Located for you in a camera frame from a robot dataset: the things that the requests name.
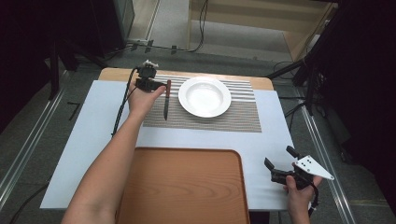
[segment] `round plate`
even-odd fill
[[[217,79],[193,77],[180,86],[178,100],[193,115],[213,118],[230,107],[231,94],[228,88]]]

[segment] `person's right hand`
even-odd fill
[[[318,186],[322,180],[320,176],[314,176],[313,182]],[[314,188],[308,186],[298,190],[296,181],[291,175],[286,176],[286,186],[284,189],[288,194],[288,211],[293,224],[309,223],[308,205],[314,195]]]
[[[131,84],[129,91],[135,88],[134,84]],[[154,92],[145,92],[136,88],[128,98],[129,104],[129,116],[128,118],[140,119],[143,121],[147,113],[154,105],[154,101],[166,90],[165,86],[161,86]]]

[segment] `striped placemat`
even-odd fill
[[[221,80],[230,90],[232,101],[226,112],[214,118],[200,118],[190,114],[178,100],[178,90],[190,77],[157,75],[155,80],[172,80],[168,120],[163,118],[164,95],[160,96],[148,113],[144,127],[196,129],[223,132],[261,133],[259,114],[249,81]]]

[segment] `knife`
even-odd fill
[[[165,107],[163,108],[163,117],[168,120],[168,109],[169,109],[169,94],[171,93],[172,81],[168,79],[166,81],[166,96],[165,96]]]

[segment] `brown tray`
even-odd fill
[[[239,154],[217,149],[137,148],[117,223],[248,224]]]

